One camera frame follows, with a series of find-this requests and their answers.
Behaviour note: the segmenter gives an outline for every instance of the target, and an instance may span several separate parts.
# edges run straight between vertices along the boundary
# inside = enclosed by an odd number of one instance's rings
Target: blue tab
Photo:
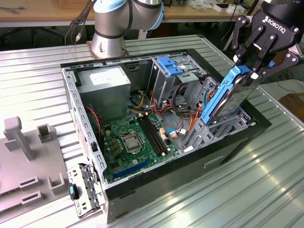
[[[175,62],[172,61],[169,57],[158,57],[157,60],[169,76],[181,75],[182,73],[184,73],[175,65]]]
[[[73,194],[74,193],[74,188],[73,186],[70,187],[70,194]]]
[[[276,65],[276,63],[274,62],[274,61],[270,61],[270,63],[268,64],[268,66],[270,67],[270,68],[272,68],[272,67],[274,67]]]

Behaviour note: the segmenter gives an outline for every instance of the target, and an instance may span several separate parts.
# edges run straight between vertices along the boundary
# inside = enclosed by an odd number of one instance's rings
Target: yellow cable
[[[142,100],[141,100],[140,104],[137,105],[135,108],[140,108],[143,105],[143,99],[145,96],[146,96],[145,94],[142,95]]]

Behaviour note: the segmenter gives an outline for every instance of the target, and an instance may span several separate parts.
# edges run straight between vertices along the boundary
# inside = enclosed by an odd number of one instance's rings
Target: wooden table
[[[26,6],[16,15],[0,10],[0,27],[66,26],[82,9],[61,9],[57,0],[1,0],[0,6]],[[165,7],[165,23],[229,21],[231,15],[214,9],[196,10],[190,6]],[[87,25],[94,24],[94,11],[89,14]]]
[[[230,21],[231,14],[217,12],[214,9],[197,10],[191,6],[165,7],[165,23],[173,22],[221,22]]]

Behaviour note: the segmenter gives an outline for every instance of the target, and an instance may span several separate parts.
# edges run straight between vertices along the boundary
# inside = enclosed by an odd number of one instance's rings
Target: red cable
[[[91,113],[94,114],[96,120],[97,120],[97,123],[98,123],[98,130],[99,130],[99,144],[101,145],[101,127],[100,127],[100,123],[99,123],[99,120],[98,120],[98,117],[97,117],[97,114],[89,107],[85,107],[86,109],[90,110]]]

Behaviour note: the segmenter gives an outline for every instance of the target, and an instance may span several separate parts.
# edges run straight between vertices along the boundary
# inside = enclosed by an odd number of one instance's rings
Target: metal bracket
[[[68,176],[79,192],[79,198],[74,201],[79,218],[99,209],[104,211],[105,195],[92,165],[78,164],[68,170]]]

